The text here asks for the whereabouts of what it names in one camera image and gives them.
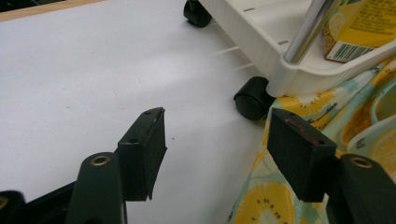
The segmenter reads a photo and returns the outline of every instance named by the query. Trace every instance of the clamp jaw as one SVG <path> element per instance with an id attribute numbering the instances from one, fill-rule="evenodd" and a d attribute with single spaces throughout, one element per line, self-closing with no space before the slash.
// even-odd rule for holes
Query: clamp jaw
<path id="1" fill-rule="evenodd" d="M 127 223 L 125 201 L 152 198 L 166 151 L 163 114 L 161 107 L 142 113 L 114 153 L 84 160 L 76 182 L 29 203 L 20 192 L 0 192 L 0 223 Z"/>
<path id="2" fill-rule="evenodd" d="M 322 202 L 326 193 L 332 224 L 396 223 L 396 185 L 385 170 L 360 155 L 338 159 L 336 147 L 298 115 L 272 110 L 268 151 L 299 200 Z"/>

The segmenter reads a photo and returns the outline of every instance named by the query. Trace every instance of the lemon print fabric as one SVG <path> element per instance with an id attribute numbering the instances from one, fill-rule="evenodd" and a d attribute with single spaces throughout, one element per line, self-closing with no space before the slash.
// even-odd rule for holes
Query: lemon print fabric
<path id="1" fill-rule="evenodd" d="M 239 206 L 234 223 L 281 223 L 294 222 L 291 197 L 287 187 L 269 183 L 251 188 Z"/>
<path id="2" fill-rule="evenodd" d="M 381 164 L 396 183 L 396 60 L 390 58 L 337 87 L 277 98 L 271 108 L 298 114 L 337 144 L 335 156 L 354 153 Z M 257 150 L 235 200 L 229 224 L 329 223 L 322 203 L 297 199 L 267 150 L 271 110 Z"/>

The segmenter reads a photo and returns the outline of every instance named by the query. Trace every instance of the caster wheel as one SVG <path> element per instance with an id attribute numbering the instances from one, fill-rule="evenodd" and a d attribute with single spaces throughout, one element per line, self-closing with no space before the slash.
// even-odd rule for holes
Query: caster wheel
<path id="1" fill-rule="evenodd" d="M 252 120 L 267 116 L 269 108 L 275 100 L 266 92 L 267 84 L 268 81 L 264 77 L 253 77 L 236 93 L 233 99 L 242 116 Z"/>
<path id="2" fill-rule="evenodd" d="M 212 20 L 212 16 L 201 5 L 198 0 L 188 0 L 184 6 L 184 17 L 198 27 L 206 27 Z"/>

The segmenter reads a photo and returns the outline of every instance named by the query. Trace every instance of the white table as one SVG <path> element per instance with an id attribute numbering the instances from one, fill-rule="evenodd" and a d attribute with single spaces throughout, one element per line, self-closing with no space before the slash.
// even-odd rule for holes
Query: white table
<path id="1" fill-rule="evenodd" d="M 224 223 L 262 137 L 233 95 L 258 70 L 185 0 L 107 0 L 0 22 L 0 191 L 27 202 L 114 151 L 145 110 L 163 106 L 165 154 L 153 201 L 129 223 Z"/>

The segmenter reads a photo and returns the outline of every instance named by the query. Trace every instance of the white plastic cart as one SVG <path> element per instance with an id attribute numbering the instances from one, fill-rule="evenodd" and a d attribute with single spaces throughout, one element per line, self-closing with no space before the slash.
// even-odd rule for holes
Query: white plastic cart
<path id="1" fill-rule="evenodd" d="M 334 63 L 324 59 L 324 43 L 319 35 L 301 63 L 286 63 L 285 52 L 311 0 L 199 2 L 269 80 L 266 90 L 274 97 L 326 91 L 396 53 L 394 40 L 349 63 Z M 204 12 L 198 13 L 205 18 L 204 23 L 208 22 Z"/>

